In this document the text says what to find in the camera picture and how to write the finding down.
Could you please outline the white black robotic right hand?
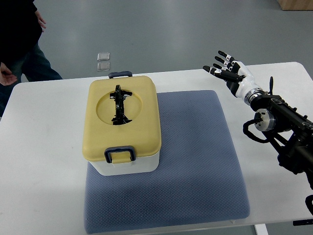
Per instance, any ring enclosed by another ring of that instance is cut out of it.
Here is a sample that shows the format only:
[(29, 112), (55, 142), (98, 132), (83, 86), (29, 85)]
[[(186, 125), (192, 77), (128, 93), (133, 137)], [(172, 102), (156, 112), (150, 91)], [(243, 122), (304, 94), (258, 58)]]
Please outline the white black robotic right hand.
[(216, 78), (226, 82), (226, 86), (231, 93), (249, 103), (249, 98), (256, 94), (262, 93), (263, 89), (255, 83), (255, 78), (251, 71), (239, 60), (233, 56), (218, 51), (219, 56), (215, 57), (218, 64), (213, 66), (203, 66), (203, 69)]

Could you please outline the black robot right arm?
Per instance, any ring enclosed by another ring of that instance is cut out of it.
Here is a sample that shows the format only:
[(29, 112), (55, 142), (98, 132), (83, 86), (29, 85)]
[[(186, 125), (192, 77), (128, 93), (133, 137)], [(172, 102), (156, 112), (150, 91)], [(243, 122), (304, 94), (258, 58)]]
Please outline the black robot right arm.
[(313, 123), (300, 115), (279, 95), (257, 89), (248, 96), (254, 118), (243, 124), (243, 133), (259, 143), (270, 143), (278, 153), (279, 165), (293, 174), (305, 173), (313, 187)]

